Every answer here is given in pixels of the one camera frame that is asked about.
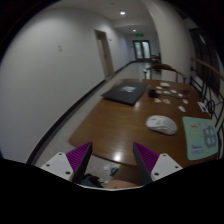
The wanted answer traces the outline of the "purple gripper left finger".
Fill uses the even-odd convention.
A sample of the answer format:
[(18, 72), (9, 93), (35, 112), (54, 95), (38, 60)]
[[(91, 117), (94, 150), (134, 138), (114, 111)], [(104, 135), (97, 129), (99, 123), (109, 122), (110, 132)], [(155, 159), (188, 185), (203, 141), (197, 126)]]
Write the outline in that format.
[(92, 143), (88, 142), (68, 153), (58, 152), (41, 168), (73, 183), (80, 183), (92, 154)]

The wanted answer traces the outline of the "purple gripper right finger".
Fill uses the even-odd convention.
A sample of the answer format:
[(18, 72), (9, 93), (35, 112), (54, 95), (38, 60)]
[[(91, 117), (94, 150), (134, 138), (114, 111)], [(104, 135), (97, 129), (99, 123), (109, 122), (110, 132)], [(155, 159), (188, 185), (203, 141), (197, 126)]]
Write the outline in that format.
[(158, 154), (134, 142), (133, 154), (143, 185), (150, 184), (182, 169), (168, 154)]

